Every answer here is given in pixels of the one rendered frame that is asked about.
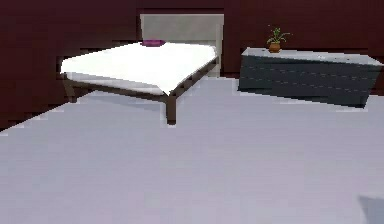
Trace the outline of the white bed with brown frame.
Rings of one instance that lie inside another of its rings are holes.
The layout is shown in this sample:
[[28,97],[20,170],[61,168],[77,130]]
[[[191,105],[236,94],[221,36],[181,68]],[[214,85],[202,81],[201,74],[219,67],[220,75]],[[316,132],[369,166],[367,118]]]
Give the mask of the white bed with brown frame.
[[218,63],[219,52],[211,45],[138,42],[67,58],[60,76],[71,102],[77,101],[75,88],[158,101],[174,125],[177,99]]

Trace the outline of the house plant in brown pot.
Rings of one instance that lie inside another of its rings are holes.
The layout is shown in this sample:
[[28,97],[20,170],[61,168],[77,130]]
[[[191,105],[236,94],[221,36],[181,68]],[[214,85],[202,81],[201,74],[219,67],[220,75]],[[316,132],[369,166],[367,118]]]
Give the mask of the house plant in brown pot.
[[271,35],[266,41],[268,51],[270,53],[279,53],[281,50],[281,42],[286,42],[286,37],[289,35],[289,32],[282,32],[280,27],[272,28]]

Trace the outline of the purple pillow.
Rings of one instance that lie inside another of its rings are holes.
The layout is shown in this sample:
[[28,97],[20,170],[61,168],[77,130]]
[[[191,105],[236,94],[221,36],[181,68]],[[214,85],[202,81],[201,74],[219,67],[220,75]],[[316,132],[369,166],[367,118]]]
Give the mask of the purple pillow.
[[164,40],[143,40],[141,42],[141,45],[145,46],[145,47],[160,47],[160,46],[164,45],[165,43],[166,43],[166,41],[164,41]]

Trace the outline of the dark grey chest of drawers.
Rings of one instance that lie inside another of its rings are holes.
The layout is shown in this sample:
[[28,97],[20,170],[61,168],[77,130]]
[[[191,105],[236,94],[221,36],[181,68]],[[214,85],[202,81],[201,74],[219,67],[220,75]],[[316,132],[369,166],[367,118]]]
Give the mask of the dark grey chest of drawers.
[[361,54],[247,48],[242,92],[363,108],[384,64]]

